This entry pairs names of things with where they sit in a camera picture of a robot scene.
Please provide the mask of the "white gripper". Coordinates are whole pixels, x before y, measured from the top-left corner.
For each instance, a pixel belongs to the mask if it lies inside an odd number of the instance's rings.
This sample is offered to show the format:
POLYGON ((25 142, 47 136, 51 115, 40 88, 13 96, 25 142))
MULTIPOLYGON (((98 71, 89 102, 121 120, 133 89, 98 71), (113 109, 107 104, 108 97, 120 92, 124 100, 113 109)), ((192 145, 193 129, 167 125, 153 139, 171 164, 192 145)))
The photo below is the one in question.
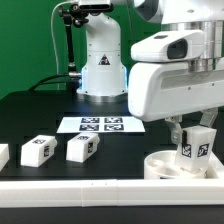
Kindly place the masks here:
POLYGON ((190 72, 187 62, 136 63, 131 69, 130 113, 147 122, 166 118, 176 145, 182 142, 181 115, 203 110, 200 125, 211 128, 218 115, 215 107, 220 106, 224 106, 224 58, 213 71, 190 72))

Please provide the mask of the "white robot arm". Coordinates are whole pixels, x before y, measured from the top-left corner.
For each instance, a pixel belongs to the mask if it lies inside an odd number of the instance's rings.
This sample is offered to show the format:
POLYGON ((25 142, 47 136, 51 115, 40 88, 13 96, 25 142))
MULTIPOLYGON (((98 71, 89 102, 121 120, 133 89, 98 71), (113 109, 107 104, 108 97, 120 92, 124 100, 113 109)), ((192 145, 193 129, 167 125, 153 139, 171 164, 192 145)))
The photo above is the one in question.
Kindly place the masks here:
POLYGON ((185 144, 185 114, 201 111, 210 127, 224 105, 224 0, 134 0, 137 13, 162 30, 131 47, 128 108, 146 122, 164 119, 185 144))

